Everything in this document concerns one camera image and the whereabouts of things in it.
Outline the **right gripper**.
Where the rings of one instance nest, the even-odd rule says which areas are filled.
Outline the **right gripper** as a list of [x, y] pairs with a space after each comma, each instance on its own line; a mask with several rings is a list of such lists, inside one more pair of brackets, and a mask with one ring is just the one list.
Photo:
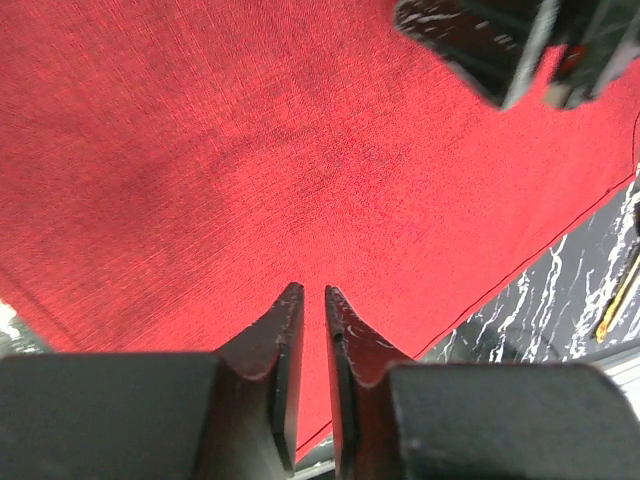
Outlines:
[[564, 48], [544, 95], [553, 108], [597, 100], [639, 59], [637, 1], [553, 1], [547, 11], [543, 20], [541, 1], [399, 1], [393, 23], [496, 108], [527, 93], [553, 46]]

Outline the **red cloth napkin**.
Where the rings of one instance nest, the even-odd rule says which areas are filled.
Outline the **red cloth napkin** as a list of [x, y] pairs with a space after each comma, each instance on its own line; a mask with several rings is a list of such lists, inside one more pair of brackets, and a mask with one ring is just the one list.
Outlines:
[[392, 10], [3, 2], [3, 301], [59, 350], [212, 350], [300, 282], [310, 451], [327, 285], [420, 357], [637, 168], [637, 68], [560, 112], [551, 51], [499, 112]]

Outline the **gold spoon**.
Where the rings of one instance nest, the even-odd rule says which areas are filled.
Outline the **gold spoon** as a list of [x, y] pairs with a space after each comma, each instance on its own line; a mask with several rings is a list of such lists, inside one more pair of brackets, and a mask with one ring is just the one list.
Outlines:
[[636, 249], [630, 256], [628, 269], [621, 276], [615, 295], [604, 310], [601, 320], [595, 329], [594, 338], [597, 343], [603, 343], [620, 322], [638, 286], [639, 249]]

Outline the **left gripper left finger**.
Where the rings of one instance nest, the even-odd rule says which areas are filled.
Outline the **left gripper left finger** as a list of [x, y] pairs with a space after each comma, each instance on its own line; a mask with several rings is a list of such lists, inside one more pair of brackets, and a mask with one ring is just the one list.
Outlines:
[[288, 479], [295, 471], [304, 287], [289, 284], [218, 348], [199, 444], [201, 479]]

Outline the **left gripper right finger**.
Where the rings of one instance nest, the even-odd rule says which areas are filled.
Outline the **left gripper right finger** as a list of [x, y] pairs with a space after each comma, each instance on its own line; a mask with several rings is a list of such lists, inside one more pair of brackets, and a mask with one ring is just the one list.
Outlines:
[[335, 286], [325, 288], [325, 311], [337, 477], [402, 479], [389, 371], [411, 359], [362, 320]]

